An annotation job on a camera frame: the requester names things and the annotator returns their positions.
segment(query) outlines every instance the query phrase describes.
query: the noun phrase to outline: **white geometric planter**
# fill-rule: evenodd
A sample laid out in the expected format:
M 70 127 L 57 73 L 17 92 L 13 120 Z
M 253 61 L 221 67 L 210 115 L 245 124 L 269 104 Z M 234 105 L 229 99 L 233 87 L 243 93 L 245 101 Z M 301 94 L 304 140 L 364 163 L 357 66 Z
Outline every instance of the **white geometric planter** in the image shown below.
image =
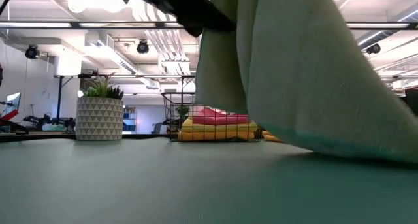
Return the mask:
M 76 139 L 121 140 L 123 101 L 102 97 L 81 97 L 77 101 Z

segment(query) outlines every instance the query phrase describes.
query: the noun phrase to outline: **red cushion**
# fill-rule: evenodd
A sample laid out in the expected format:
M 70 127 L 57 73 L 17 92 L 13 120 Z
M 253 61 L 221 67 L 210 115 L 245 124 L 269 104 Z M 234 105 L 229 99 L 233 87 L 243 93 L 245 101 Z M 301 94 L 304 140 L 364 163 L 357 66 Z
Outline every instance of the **red cushion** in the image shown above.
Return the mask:
M 207 124 L 207 125 L 226 125 L 249 123 L 247 115 L 225 115 L 209 108 L 204 108 L 199 112 L 198 116 L 193 116 L 193 123 Z

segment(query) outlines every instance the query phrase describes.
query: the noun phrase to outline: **black wire basket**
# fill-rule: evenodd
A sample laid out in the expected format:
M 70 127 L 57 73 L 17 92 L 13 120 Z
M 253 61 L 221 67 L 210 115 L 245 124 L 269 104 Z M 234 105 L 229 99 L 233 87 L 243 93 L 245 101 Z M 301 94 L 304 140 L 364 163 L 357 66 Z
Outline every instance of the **black wire basket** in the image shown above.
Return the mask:
M 195 104 L 192 92 L 162 93 L 171 142 L 259 142 L 261 129 L 247 115 Z

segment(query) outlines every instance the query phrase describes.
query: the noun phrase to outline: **computer screen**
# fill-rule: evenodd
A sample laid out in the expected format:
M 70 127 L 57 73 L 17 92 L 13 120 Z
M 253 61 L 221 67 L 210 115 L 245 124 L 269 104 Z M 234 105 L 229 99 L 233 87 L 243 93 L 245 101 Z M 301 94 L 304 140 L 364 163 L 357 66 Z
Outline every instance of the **computer screen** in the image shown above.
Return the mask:
M 13 110 L 19 110 L 20 93 L 15 93 L 7 96 L 6 108 L 4 113 L 9 114 Z

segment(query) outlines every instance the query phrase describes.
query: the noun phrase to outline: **yellow cushion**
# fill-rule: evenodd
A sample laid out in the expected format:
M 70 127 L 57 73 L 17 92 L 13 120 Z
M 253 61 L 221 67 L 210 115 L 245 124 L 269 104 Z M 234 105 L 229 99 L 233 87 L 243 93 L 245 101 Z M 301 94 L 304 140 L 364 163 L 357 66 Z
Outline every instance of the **yellow cushion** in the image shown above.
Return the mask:
M 255 132 L 258 128 L 256 123 L 239 123 L 231 125 L 203 125 L 199 123 L 193 123 L 193 120 L 187 118 L 182 125 L 182 131 L 193 132 Z
M 243 140 L 254 139 L 253 132 L 197 132 L 197 133 L 187 133 L 187 132 L 178 132 L 177 138 L 179 141 L 203 141 L 203 140 L 223 140 L 230 138 L 241 138 Z

